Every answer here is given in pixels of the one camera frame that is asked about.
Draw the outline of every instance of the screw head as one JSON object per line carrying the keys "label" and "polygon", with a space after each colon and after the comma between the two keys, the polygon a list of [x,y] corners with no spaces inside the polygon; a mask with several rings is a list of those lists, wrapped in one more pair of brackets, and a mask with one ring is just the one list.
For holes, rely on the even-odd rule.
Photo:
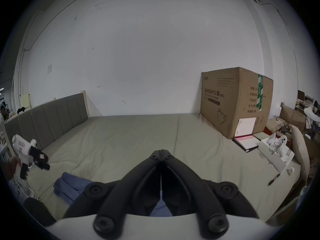
{"label": "screw head", "polygon": [[101,216],[94,220],[93,227],[100,233],[110,233],[114,230],[115,224],[112,219]]}
{"label": "screw head", "polygon": [[217,214],[211,217],[208,221],[208,230],[211,233],[222,233],[229,227],[229,222],[225,215]]}
{"label": "screw head", "polygon": [[102,191],[102,188],[101,188],[101,186],[99,186],[99,185],[94,185],[94,186],[92,186],[91,188],[90,188],[90,192],[92,193],[92,194],[98,194],[98,193],[100,193]]}
{"label": "screw head", "polygon": [[222,186],[221,190],[222,190],[223,192],[225,192],[225,193],[230,194],[230,193],[232,193],[233,188],[232,188],[232,186],[230,186],[230,185],[224,185],[224,186]]}

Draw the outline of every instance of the mattress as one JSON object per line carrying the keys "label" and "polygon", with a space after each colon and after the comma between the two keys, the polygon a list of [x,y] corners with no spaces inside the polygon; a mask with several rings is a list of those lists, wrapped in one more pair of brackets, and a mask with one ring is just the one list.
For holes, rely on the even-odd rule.
{"label": "mattress", "polygon": [[226,139],[201,114],[166,114],[91,117],[43,151],[50,170],[34,166],[28,180],[52,216],[59,220],[68,208],[53,193],[63,172],[94,182],[122,179],[154,150],[169,150],[202,179],[235,183],[262,221],[268,220],[286,198],[300,175],[300,165],[290,176],[278,171],[255,149],[246,153]]}

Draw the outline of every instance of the white game controller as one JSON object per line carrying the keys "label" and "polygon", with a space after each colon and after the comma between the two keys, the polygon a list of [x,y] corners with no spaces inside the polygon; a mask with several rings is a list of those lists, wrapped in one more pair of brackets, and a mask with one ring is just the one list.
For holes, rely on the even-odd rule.
{"label": "white game controller", "polygon": [[287,141],[288,141],[288,138],[286,135],[282,135],[280,138],[278,138],[275,143],[277,142],[278,145],[280,145],[277,149],[277,153],[279,155],[279,157],[284,157],[286,154],[287,154],[287,151],[284,150],[284,147],[286,146],[287,144]]}
{"label": "white game controller", "polygon": [[266,142],[267,144],[271,145],[274,143],[275,140],[276,140],[276,133],[272,134]]}
{"label": "white game controller", "polygon": [[284,147],[286,146],[288,138],[286,135],[281,136],[280,138],[276,138],[276,133],[272,134],[270,138],[266,141],[269,146],[273,146],[274,152],[276,152],[279,157],[284,157],[287,152]]}

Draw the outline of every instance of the folded blue towel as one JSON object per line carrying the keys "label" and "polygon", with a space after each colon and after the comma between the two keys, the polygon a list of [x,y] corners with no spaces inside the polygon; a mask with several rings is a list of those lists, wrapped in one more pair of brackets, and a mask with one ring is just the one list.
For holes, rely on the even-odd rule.
{"label": "folded blue towel", "polygon": [[91,182],[88,179],[79,178],[64,172],[61,178],[58,178],[53,184],[53,192],[71,205]]}
{"label": "folded blue towel", "polygon": [[[62,198],[71,205],[77,197],[85,190],[85,187],[92,181],[64,172],[61,178],[58,178],[53,184],[54,194]],[[162,200],[162,190],[160,191],[160,201],[151,212],[152,217],[169,217],[172,216],[170,210]]]}

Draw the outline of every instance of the gray headboard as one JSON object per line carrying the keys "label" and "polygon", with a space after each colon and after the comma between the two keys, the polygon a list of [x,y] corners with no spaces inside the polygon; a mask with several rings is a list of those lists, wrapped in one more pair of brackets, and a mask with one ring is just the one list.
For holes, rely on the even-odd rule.
{"label": "gray headboard", "polygon": [[84,93],[78,93],[39,105],[18,115],[4,125],[5,137],[10,146],[15,134],[27,141],[35,139],[38,149],[43,150],[87,119]]}

